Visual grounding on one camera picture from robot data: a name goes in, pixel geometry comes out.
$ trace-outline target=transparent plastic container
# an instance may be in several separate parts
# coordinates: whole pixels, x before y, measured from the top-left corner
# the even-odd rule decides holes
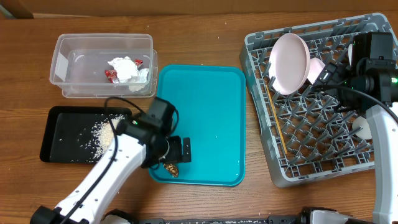
[[[149,68],[145,83],[111,83],[104,71],[116,57],[128,56]],[[148,34],[63,34],[55,46],[50,82],[66,98],[152,97],[157,84],[157,54]]]

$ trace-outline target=blue tray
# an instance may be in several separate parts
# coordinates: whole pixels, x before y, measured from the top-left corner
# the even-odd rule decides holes
[[[149,170],[158,182],[235,186],[246,157],[246,84],[233,67],[168,65],[160,72],[157,96],[180,115],[174,135],[190,137],[192,161],[177,164],[172,177],[162,166]]]

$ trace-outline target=small brown object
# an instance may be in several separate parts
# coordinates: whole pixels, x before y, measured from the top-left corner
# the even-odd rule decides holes
[[[166,169],[173,177],[178,177],[178,168],[174,164],[163,164],[164,169]]]

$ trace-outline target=dish rack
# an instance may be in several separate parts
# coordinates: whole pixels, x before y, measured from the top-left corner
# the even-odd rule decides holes
[[[281,95],[269,79],[269,56],[279,37],[300,36],[311,58],[341,65],[348,62],[348,46],[357,34],[380,31],[394,36],[387,18],[379,13],[302,26],[256,32],[246,36],[239,55],[246,85],[256,107],[261,142],[273,183],[289,187],[374,168],[372,141],[355,136],[352,121],[358,115],[334,113],[338,100],[314,93],[304,85],[293,94]]]

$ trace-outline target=wooden table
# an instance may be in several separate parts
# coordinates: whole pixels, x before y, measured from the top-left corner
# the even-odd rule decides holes
[[[152,35],[160,69],[170,63],[240,68],[247,34],[370,12],[268,13],[215,16],[89,17],[0,21],[0,223],[28,223],[40,206],[54,207],[90,171],[83,164],[44,163],[40,146],[55,105],[102,106],[104,100],[66,99],[49,82],[55,43],[66,33]],[[398,12],[383,12],[398,30]],[[147,109],[152,99],[136,99]],[[139,218],[242,218],[296,214],[306,206],[335,208],[370,220],[374,171],[280,189],[270,179],[259,123],[247,94],[246,176],[236,187],[158,184],[136,171],[109,209]]]

